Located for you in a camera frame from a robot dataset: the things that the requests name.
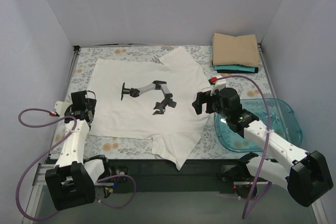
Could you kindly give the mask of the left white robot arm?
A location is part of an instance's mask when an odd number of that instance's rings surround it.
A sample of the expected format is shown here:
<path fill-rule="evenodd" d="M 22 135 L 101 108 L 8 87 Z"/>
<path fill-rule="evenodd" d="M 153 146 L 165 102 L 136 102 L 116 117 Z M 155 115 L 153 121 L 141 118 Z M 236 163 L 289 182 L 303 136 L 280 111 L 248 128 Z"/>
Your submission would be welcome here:
<path fill-rule="evenodd" d="M 93 203 L 96 181 L 106 182 L 112 170 L 104 155 L 84 159 L 87 135 L 91 130 L 97 100 L 88 91 L 71 94 L 72 103 L 56 105 L 65 117 L 65 137 L 54 168 L 45 173 L 45 181 L 58 211 Z"/>

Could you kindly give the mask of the white printed t shirt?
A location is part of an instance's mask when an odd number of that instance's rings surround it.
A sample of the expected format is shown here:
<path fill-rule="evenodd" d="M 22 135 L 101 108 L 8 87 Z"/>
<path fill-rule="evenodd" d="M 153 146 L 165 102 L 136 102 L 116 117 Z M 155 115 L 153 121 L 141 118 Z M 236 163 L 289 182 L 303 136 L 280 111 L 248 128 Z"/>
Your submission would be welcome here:
<path fill-rule="evenodd" d="M 192 107 L 208 87 L 201 66 L 183 47 L 157 63 L 99 59 L 88 84 L 97 99 L 90 134 L 151 139 L 152 153 L 181 169 L 208 121 Z"/>

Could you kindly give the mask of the folded beige t shirt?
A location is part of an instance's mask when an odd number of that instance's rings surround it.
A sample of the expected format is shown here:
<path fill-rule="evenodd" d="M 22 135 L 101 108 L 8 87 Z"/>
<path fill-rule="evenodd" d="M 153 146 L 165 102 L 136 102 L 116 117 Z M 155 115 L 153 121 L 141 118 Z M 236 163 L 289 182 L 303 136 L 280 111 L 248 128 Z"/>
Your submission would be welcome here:
<path fill-rule="evenodd" d="M 255 35 L 213 36 L 213 65 L 242 65 L 258 67 L 260 56 Z"/>

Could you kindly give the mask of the folded teal t shirt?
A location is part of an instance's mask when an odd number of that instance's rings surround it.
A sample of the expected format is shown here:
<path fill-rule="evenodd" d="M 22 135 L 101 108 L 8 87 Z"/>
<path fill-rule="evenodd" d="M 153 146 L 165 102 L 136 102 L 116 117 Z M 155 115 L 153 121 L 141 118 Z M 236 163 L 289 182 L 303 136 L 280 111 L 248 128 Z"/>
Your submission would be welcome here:
<path fill-rule="evenodd" d="M 216 65 L 214 69 L 249 69 L 249 68 L 258 68 L 258 67 L 248 67 L 243 65 Z"/>

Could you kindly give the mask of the folded black t shirt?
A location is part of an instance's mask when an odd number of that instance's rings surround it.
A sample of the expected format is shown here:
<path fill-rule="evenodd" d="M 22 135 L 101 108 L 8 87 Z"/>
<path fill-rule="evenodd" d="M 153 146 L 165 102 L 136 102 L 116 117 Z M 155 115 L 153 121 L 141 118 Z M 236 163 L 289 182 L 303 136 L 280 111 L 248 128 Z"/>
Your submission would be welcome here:
<path fill-rule="evenodd" d="M 249 69 L 216 69 L 218 73 L 258 73 L 259 68 L 249 68 Z"/>

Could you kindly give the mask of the floral patterned table mat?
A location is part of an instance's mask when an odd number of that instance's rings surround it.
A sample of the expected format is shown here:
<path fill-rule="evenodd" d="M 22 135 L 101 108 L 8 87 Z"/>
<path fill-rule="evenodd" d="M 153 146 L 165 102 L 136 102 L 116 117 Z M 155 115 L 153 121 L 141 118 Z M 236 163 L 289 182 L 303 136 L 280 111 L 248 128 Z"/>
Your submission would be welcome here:
<path fill-rule="evenodd" d="M 210 46 L 82 48 L 68 92 L 88 90 L 97 100 L 84 158 L 163 158 L 177 168 L 191 158 L 241 158 L 220 144 L 214 116 L 198 115 L 192 107 L 216 75 L 211 53 Z M 164 98 L 160 90 L 121 96 L 122 86 L 140 88 L 155 80 L 167 83 L 176 107 L 155 114 L 155 104 Z"/>

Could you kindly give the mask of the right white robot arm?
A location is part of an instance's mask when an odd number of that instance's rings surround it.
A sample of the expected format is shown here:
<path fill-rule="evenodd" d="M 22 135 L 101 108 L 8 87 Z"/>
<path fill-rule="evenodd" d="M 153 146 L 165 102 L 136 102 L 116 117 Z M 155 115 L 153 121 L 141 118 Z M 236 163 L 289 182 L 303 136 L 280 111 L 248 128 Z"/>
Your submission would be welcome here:
<path fill-rule="evenodd" d="M 263 147 L 264 152 L 276 160 L 274 163 L 264 161 L 259 171 L 261 157 L 255 153 L 245 155 L 237 168 L 242 180 L 248 181 L 258 176 L 277 184 L 304 207 L 309 207 L 333 188 L 325 156 L 318 151 L 310 153 L 294 146 L 267 129 L 258 116 L 243 108 L 233 88 L 198 92 L 192 103 L 196 114 L 202 114 L 204 104 L 206 113 L 215 112 L 222 116 L 232 132 Z"/>

